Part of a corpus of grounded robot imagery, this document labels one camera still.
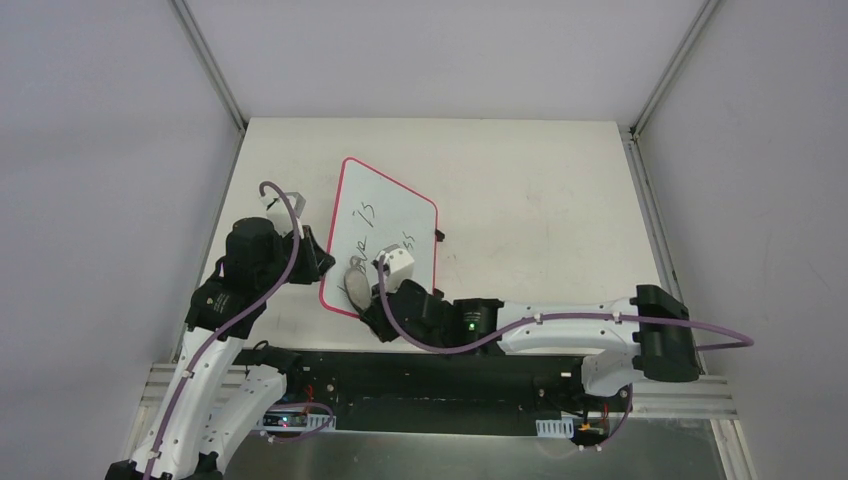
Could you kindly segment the grey eraser cloth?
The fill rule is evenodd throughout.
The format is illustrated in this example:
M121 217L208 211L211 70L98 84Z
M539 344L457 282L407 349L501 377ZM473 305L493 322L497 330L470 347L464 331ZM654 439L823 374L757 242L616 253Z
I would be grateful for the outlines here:
M348 302L357 314L363 314L372 305L372 288L367 276L359 269L351 267L345 272L343 288Z

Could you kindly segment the pink-framed whiteboard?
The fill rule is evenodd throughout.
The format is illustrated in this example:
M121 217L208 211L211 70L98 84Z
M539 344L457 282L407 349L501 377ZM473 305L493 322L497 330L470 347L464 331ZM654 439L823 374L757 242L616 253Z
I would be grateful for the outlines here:
M412 255L411 278L428 290L435 287L439 211L436 204L354 158L342 161L326 251L336 264L322 280L319 301L328 311L348 317L356 313L343 291L343 275L353 258L361 262L371 284L371 265L387 247L398 245Z

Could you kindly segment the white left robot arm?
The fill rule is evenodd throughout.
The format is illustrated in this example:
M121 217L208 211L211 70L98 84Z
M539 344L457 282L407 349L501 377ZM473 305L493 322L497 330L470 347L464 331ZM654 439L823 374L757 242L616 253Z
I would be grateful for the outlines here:
M181 357L145 439L109 479L220 479L248 434L275 403L304 394L303 358L266 345L251 353L236 393L213 406L256 320L282 285L310 285L335 263L298 224L280 234L266 218L235 222L225 254L192 294Z

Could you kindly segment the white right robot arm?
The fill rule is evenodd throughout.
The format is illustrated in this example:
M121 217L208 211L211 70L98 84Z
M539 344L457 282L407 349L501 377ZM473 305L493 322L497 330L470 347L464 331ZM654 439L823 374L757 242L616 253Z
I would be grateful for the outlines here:
M550 308L484 298L450 302L412 280L386 295L358 274L343 285L359 319L382 342L402 337L440 355L591 350L567 384L569 400L583 410L639 379L688 383L700 376L689 311L656 285L596 305Z

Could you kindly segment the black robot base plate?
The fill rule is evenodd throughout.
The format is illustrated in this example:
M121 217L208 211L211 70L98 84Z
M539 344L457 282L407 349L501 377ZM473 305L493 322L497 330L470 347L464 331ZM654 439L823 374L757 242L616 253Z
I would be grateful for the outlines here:
M628 391L586 394L575 356L439 356L293 350L276 408L330 414L337 431L533 436L540 421L571 417L595 428L630 405Z

